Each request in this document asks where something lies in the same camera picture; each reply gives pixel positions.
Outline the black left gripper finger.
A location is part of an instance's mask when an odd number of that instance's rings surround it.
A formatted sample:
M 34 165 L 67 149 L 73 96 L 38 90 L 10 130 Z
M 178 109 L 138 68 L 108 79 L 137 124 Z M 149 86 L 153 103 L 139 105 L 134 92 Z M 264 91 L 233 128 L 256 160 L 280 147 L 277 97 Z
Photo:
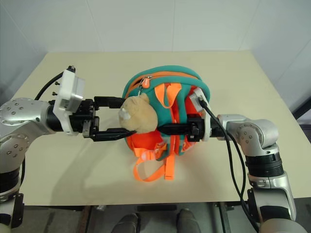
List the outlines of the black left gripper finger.
M 91 139 L 94 142 L 116 141 L 136 133 L 136 131 L 129 131 L 124 128 L 109 128 L 106 131 L 94 131 L 91 135 Z
M 94 105 L 96 106 L 96 109 L 99 109 L 101 107 L 108 107 L 110 109 L 120 109 L 124 102 L 125 99 L 119 97 L 101 97 L 101 96 L 94 97 Z

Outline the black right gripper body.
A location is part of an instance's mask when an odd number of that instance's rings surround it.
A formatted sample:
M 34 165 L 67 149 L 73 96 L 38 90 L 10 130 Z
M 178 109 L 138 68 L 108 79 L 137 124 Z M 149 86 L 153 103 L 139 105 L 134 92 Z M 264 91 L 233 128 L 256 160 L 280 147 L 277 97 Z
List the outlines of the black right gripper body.
M 187 124 L 190 127 L 187 133 L 189 142 L 206 141 L 206 122 L 201 116 L 187 116 Z

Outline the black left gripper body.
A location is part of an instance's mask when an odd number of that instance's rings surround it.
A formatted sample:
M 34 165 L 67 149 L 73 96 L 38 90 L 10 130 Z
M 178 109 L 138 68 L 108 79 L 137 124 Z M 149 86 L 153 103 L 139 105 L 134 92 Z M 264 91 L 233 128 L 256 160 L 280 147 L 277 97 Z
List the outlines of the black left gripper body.
M 99 110 L 99 107 L 94 100 L 86 99 L 81 101 L 77 111 L 69 116 L 72 130 L 75 133 L 81 133 L 84 138 L 94 139 L 99 131 L 97 110 Z

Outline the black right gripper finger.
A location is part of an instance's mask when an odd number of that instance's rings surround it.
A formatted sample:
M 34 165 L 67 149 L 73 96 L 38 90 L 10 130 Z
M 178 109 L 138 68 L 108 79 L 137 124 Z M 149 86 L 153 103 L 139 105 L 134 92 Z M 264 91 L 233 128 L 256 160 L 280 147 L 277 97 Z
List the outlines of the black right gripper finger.
M 158 130 L 190 130 L 190 124 L 170 123 L 158 127 Z
M 191 135 L 191 131 L 188 130 L 158 129 L 158 131 L 166 135 Z

